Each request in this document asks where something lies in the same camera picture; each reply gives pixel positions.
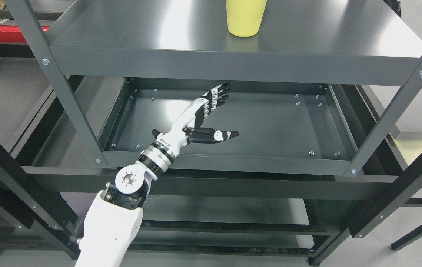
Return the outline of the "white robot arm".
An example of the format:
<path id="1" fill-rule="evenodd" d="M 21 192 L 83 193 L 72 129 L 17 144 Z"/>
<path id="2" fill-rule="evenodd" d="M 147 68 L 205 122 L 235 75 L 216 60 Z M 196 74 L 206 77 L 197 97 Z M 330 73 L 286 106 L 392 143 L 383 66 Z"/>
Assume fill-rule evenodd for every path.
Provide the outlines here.
<path id="1" fill-rule="evenodd" d="M 79 242 L 77 267 L 119 267 L 131 242 L 136 237 L 143 219 L 143 208 L 125 208 L 114 204 L 113 195 L 129 196 L 141 193 L 146 197 L 152 180 L 166 171 L 180 149 L 170 144 L 156 142 L 141 154 L 142 160 L 123 167 L 115 178 L 115 184 L 101 190 L 87 211 L 84 237 Z"/>

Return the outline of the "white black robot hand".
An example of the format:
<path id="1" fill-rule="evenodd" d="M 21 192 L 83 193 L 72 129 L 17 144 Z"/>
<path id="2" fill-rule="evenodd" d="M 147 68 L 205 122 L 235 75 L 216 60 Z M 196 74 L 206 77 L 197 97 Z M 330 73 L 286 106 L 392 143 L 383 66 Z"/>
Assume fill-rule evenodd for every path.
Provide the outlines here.
<path id="1" fill-rule="evenodd" d="M 180 154 L 182 147 L 190 143 L 217 144 L 238 137 L 238 131 L 225 131 L 202 127 L 211 113 L 225 104 L 229 98 L 230 83 L 222 83 L 196 98 L 175 120 L 166 133 L 153 131 L 153 146 L 172 159 Z"/>

